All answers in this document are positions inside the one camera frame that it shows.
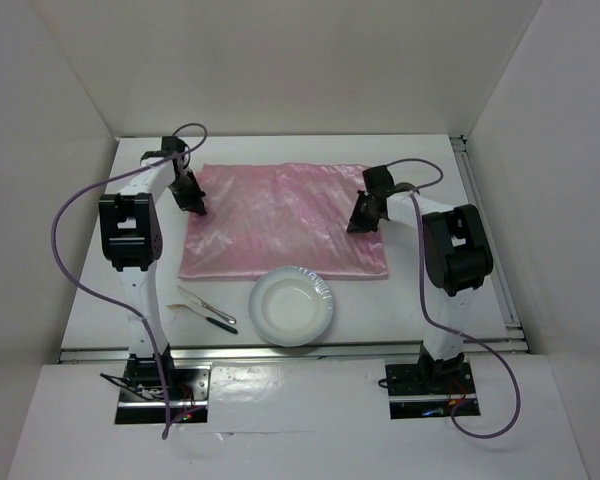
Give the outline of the pink satin rose placemat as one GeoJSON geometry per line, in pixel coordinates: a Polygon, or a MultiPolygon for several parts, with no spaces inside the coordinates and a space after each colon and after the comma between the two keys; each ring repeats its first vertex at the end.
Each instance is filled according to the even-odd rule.
{"type": "Polygon", "coordinates": [[[188,220],[183,280],[250,280],[286,266],[325,279],[388,276],[380,233],[347,226],[364,187],[359,164],[204,165],[204,216],[188,220]]]}

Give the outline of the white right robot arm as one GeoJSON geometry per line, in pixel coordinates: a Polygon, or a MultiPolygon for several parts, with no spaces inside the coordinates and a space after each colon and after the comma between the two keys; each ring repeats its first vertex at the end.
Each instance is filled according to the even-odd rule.
{"type": "Polygon", "coordinates": [[[397,183],[387,165],[362,173],[347,232],[378,230],[382,220],[416,229],[419,298],[428,324],[409,379],[428,393],[441,393],[462,377],[464,337],[476,291],[493,271],[493,256],[478,209],[447,205],[397,183]]]}

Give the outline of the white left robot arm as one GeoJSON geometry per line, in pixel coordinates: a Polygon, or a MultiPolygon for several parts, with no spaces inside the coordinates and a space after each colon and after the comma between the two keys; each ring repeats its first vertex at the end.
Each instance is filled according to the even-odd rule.
{"type": "Polygon", "coordinates": [[[147,169],[98,202],[103,254],[119,276],[131,333],[126,376],[131,386],[142,386],[156,399],[173,394],[178,377],[157,299],[157,262],[164,242],[156,202],[170,191],[180,210],[207,214],[205,193],[189,168],[187,149],[177,136],[162,138],[159,150],[141,157],[147,169]]]}

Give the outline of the silver table knife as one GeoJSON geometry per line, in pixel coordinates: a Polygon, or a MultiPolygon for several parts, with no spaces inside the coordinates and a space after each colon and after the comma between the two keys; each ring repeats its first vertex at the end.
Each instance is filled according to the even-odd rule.
{"type": "Polygon", "coordinates": [[[224,320],[226,323],[228,323],[230,325],[235,325],[237,323],[237,320],[235,317],[233,317],[232,315],[229,315],[226,312],[223,312],[222,310],[217,309],[216,307],[212,306],[211,304],[204,301],[202,298],[195,295],[191,291],[185,289],[184,287],[178,285],[177,290],[184,299],[186,299],[187,301],[189,301],[191,303],[198,305],[199,307],[201,307],[211,313],[216,314],[219,318],[224,320]]]}

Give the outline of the white plate with blue rim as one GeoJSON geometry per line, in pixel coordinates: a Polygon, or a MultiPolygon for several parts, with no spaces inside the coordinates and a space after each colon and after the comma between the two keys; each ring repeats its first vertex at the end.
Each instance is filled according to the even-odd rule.
{"type": "Polygon", "coordinates": [[[254,284],[249,318],[259,336],[278,347],[300,347],[318,339],[330,326],[334,298],[316,272],[298,266],[274,269],[254,284]]]}

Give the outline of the gold fork with dark handle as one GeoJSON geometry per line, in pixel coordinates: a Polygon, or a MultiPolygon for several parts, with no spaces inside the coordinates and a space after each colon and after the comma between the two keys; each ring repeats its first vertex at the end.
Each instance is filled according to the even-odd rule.
{"type": "Polygon", "coordinates": [[[182,311],[188,311],[189,313],[193,313],[201,318],[203,318],[206,322],[216,326],[217,328],[220,328],[228,333],[231,333],[232,335],[237,335],[238,334],[238,330],[231,326],[230,324],[227,324],[221,320],[215,319],[213,317],[207,316],[207,315],[203,315],[200,312],[197,312],[196,310],[194,310],[193,308],[185,305],[185,304],[170,304],[167,306],[168,309],[170,310],[182,310],[182,311]]]}

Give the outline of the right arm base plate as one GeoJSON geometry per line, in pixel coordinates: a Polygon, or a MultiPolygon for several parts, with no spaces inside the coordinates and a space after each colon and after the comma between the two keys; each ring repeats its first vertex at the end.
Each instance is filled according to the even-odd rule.
{"type": "Polygon", "coordinates": [[[385,377],[377,382],[388,394],[392,420],[480,416],[472,370],[464,362],[459,373],[426,383],[415,364],[388,364],[385,377]]]}

